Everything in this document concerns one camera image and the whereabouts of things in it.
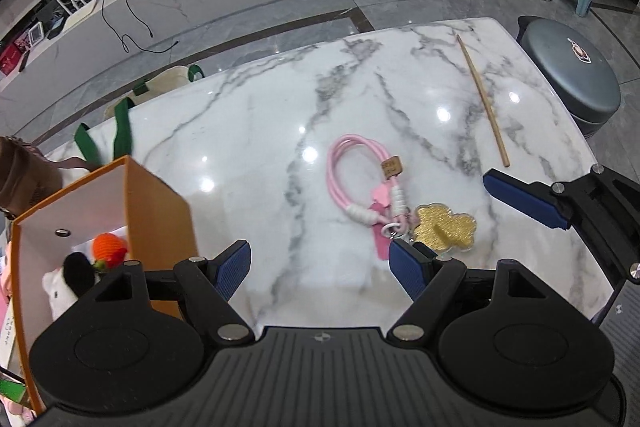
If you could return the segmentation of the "orange crochet tangerine charm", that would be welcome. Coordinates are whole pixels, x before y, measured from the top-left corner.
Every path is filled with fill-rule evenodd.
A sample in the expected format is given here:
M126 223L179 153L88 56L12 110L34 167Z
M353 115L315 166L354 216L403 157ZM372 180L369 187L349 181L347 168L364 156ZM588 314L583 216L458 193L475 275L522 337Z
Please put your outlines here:
M102 233L93 239L93 268L96 272L111 271L122 265L128 255L128 245L113 233Z

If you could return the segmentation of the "white black plush cow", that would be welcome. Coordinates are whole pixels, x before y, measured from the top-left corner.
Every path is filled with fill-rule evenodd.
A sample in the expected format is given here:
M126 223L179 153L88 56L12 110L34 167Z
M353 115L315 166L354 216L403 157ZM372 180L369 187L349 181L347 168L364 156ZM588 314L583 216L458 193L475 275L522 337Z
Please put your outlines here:
M69 254L61 268L44 274L41 284L49 299L52 319L56 321L98 282L94 266L80 251Z

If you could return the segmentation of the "orange white storage box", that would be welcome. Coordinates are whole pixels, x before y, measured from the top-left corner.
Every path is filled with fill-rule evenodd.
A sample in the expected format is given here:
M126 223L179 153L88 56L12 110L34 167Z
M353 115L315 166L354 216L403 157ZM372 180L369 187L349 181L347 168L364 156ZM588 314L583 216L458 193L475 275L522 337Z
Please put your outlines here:
M15 339L35 412L44 411L28 354L52 323L41 280L76 247L101 233L126 232L129 256L168 270L198 244L188 202L131 157L119 158L40 202L12 225L11 286Z

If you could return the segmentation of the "grey round stool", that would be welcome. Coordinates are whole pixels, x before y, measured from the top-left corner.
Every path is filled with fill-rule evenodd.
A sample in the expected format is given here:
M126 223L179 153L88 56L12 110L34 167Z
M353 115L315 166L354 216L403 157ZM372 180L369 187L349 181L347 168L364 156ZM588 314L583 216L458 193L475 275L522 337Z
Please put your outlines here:
M577 30L548 18L518 18L516 41L536 64L585 136L620 108L620 85L602 53Z

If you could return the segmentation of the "wooden chopstick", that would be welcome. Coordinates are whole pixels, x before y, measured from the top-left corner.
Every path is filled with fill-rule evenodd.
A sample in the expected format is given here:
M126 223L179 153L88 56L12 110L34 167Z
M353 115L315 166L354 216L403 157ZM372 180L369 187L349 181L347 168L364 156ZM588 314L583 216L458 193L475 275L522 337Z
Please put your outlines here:
M482 101L483 107L485 109L487 118L489 120L489 124L491 127L491 131L492 134L494 135L497 147L498 147L498 151L500 154L500 158L502 161L502 165L504 168L509 168L511 166L511 161L508 155L508 152L506 151L506 144L504 144L504 141L502 139L502 134L500 131L500 128L498 126L498 121L494 112L494 109L491 106L490 100L489 100L489 96L488 93L485 89L482 77L480 77L480 72L477 70L471 54L469 54L469 50L466 47L465 43L463 42L462 38L460 35L456 35L456 40L458 43L458 46L460 46L460 49L462 51L462 54L465 58L465 62L466 64L468 64L469 67L469 71L470 74L473 78L476 90L478 91L478 94L480 95L480 101Z

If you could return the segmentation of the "white wifi router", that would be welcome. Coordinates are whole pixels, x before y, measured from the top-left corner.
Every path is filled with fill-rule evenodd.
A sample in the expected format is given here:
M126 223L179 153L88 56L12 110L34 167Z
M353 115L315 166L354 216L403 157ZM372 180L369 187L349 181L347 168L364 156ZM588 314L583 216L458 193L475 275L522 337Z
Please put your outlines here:
M96 0L54 0L63 10L63 31L83 22L96 9Z

